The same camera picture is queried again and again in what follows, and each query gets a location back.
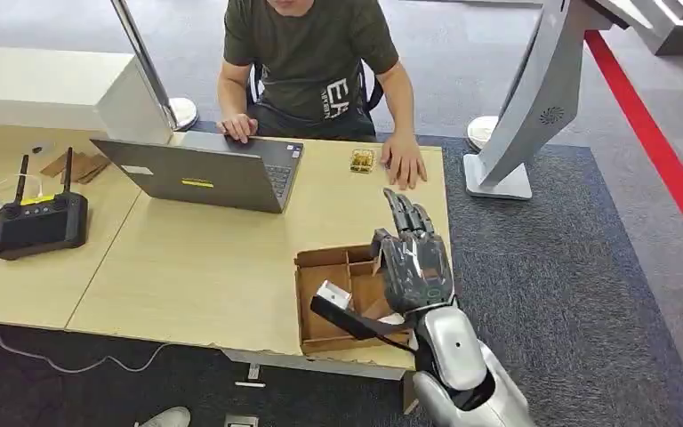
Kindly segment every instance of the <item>white label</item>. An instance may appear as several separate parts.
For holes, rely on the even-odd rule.
[[[145,166],[129,166],[129,165],[122,165],[122,169],[126,170],[127,173],[140,173],[143,175],[152,175],[153,171],[148,169]]]

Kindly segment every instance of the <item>man's hand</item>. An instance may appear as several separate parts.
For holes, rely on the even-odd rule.
[[[389,184],[399,182],[400,189],[414,189],[418,175],[423,181],[428,180],[425,163],[422,161],[420,147],[414,134],[394,133],[383,144],[381,163],[389,166]]]
[[[236,114],[227,117],[220,122],[216,122],[219,131],[224,135],[229,135],[235,140],[247,143],[247,138],[258,132],[258,121],[250,118],[247,114]]]

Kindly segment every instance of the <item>cardboard box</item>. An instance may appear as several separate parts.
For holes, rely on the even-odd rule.
[[[373,274],[376,260],[370,246],[345,246],[297,254],[294,264],[300,343],[306,355],[320,351],[347,350],[388,345],[378,339],[359,341],[310,310],[310,300],[328,280],[352,294],[351,308],[367,318],[382,318],[392,313],[383,295],[383,274]],[[407,343],[409,331],[387,335],[395,342]]]

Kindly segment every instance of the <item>yellow label on controller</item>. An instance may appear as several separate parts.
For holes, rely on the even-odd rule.
[[[206,180],[181,180],[184,185],[194,185],[195,187],[207,187],[208,189],[213,188],[213,184]]]
[[[36,205],[38,203],[43,203],[47,202],[49,200],[53,200],[53,197],[56,196],[55,194],[51,194],[50,196],[43,196],[43,197],[35,197],[35,198],[28,198],[27,200],[22,200],[20,202],[20,205]]]

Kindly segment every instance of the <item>robot finger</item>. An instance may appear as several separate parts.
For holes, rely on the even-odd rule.
[[[415,210],[407,196],[397,194],[390,189],[383,189],[383,194],[389,200],[389,206],[394,215],[394,224],[397,226],[397,233],[401,238],[410,232],[425,230],[421,214]]]
[[[389,201],[391,213],[394,215],[394,226],[397,227],[397,233],[401,235],[402,231],[409,228],[409,223],[407,222],[407,217],[405,214],[405,208],[399,202],[399,197],[394,191],[391,191],[390,189],[383,189],[383,195],[386,197],[386,200]]]
[[[409,227],[407,231],[412,231],[419,234],[419,232],[423,231],[425,227],[425,224],[422,223],[422,217],[420,213],[417,210],[415,210],[410,199],[407,198],[407,196],[405,196],[404,194],[397,194],[397,198],[399,199],[399,203],[402,204],[402,207],[405,210],[407,226]]]
[[[386,229],[375,229],[370,242],[370,255],[375,258],[381,252],[381,245],[386,239],[395,239]]]
[[[414,210],[417,211],[417,214],[420,216],[422,231],[428,234],[436,234],[436,231],[433,229],[433,222],[430,221],[430,217],[428,216],[428,213],[425,212],[425,208],[420,205],[415,205]]]

